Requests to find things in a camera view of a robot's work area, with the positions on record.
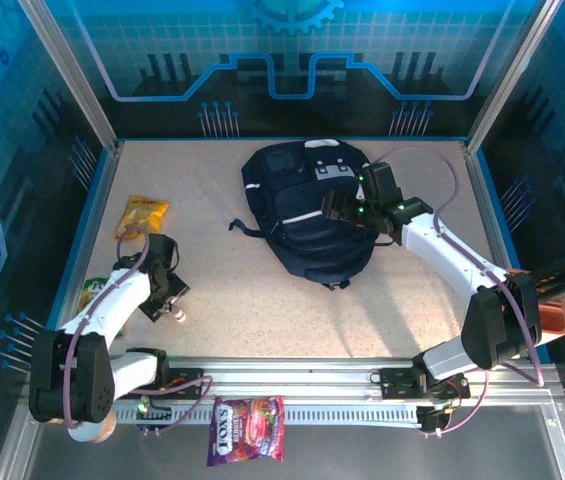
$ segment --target fox's candy bag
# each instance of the fox's candy bag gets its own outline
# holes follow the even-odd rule
[[[147,233],[160,233],[162,217],[168,208],[169,202],[130,195],[126,202],[124,214],[115,230],[115,239],[119,240],[129,227],[139,227]],[[129,232],[125,235],[124,240],[132,240],[138,236],[140,236],[140,232]]]
[[[217,398],[211,419],[209,467],[258,457],[284,456],[284,398]]]

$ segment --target red packaging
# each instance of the red packaging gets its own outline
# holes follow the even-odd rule
[[[207,465],[258,457],[282,461],[284,398],[215,399]]]

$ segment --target navy backpack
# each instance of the navy backpack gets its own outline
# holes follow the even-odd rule
[[[346,288],[373,253],[378,233],[331,220],[320,210],[332,190],[358,192],[356,172],[368,164],[339,140],[281,143],[255,152],[242,167],[247,201],[260,230],[238,219],[246,235],[264,238],[290,274],[334,290]]]

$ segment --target speckled countertop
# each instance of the speckled countertop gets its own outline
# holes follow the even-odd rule
[[[129,195],[167,200],[163,233],[180,245],[178,275],[191,287],[180,305],[187,321],[156,324],[139,311],[113,353],[159,347],[178,356],[410,357],[459,334],[465,306],[418,257],[397,245],[376,248],[351,286],[330,292],[289,275],[266,243],[238,231],[234,218],[256,228],[240,169],[274,140],[126,142],[87,278],[108,276],[115,263],[113,232]],[[351,141],[369,158],[407,142]],[[461,189],[445,223],[490,258],[487,241],[457,142],[417,142],[458,166]],[[451,193],[447,167],[427,153],[405,152],[390,161],[405,198],[433,208]],[[129,242],[126,252],[141,248]]]

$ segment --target yellow snack bag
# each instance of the yellow snack bag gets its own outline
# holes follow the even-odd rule
[[[124,215],[122,215],[118,228],[115,230],[115,239],[119,240],[126,229],[131,226],[142,228],[147,233],[160,233],[162,217],[168,208],[169,202],[129,195],[126,210],[124,210]],[[140,236],[139,232],[129,232],[124,240],[132,240],[138,236]]]

